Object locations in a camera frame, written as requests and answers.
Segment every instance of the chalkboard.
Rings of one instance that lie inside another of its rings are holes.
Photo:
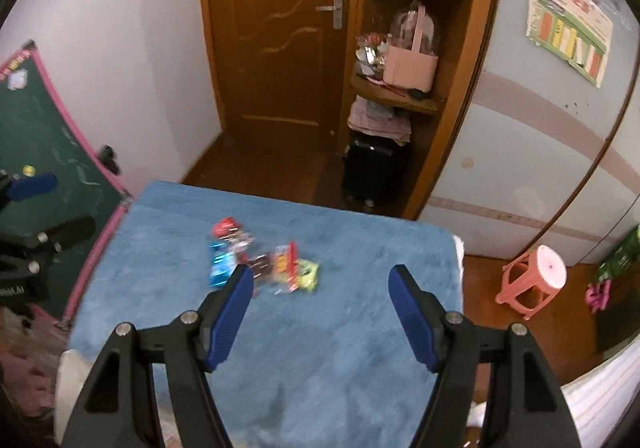
[[[33,235],[80,215],[95,219],[94,236],[57,254],[49,269],[49,299],[38,306],[60,320],[82,266],[126,193],[75,128],[33,43],[0,68],[0,169],[58,177],[54,192],[9,203],[0,213],[0,232]]]

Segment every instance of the educational poster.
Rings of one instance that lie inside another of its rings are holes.
[[[600,88],[613,23],[591,0],[529,0],[527,36]]]

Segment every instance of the blue tablecloth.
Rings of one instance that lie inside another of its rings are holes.
[[[156,182],[124,219],[82,301],[71,348],[94,359],[114,326],[163,325],[209,290],[207,235],[235,217],[265,250],[295,240],[321,263],[316,293],[260,293],[209,376],[238,446],[406,448],[435,377],[418,364],[387,292],[404,263],[462,309],[452,235],[439,227]],[[166,379],[156,370],[159,404]]]

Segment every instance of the silver bolt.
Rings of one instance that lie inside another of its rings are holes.
[[[198,321],[198,313],[196,311],[185,311],[180,315],[180,321],[185,325],[191,325]]]
[[[460,323],[462,323],[462,314],[457,311],[449,311],[444,315],[444,318],[447,322],[451,323],[451,325],[460,325]]]
[[[118,336],[126,336],[130,332],[131,332],[131,323],[124,322],[116,327],[116,334]]]
[[[527,330],[528,329],[522,323],[514,323],[511,326],[511,331],[516,336],[526,336],[527,335]]]

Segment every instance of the wooden shelf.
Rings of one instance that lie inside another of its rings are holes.
[[[405,110],[426,113],[429,115],[437,114],[439,112],[438,105],[432,99],[423,99],[422,101],[418,101],[410,95],[402,97],[399,94],[391,92],[391,90],[387,90],[382,86],[375,85],[372,82],[357,76],[355,72],[351,75],[351,86],[355,89],[358,95],[380,104],[404,108]]]

